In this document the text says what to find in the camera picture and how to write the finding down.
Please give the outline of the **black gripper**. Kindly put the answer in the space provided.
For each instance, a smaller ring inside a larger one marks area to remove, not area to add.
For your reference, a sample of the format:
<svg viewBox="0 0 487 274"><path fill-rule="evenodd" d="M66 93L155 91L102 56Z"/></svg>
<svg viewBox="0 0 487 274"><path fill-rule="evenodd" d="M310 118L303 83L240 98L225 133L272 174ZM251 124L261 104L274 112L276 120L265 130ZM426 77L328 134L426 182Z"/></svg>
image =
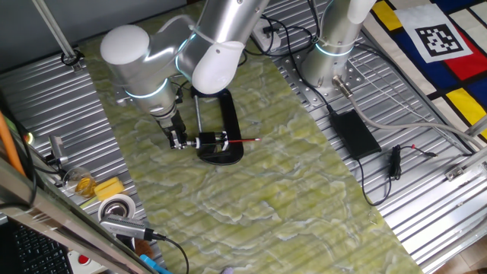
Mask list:
<svg viewBox="0 0 487 274"><path fill-rule="evenodd" d="M156 116L155 120L168 138L172 149L187 146L186 126L179 113L175 113L171 118Z"/></svg>

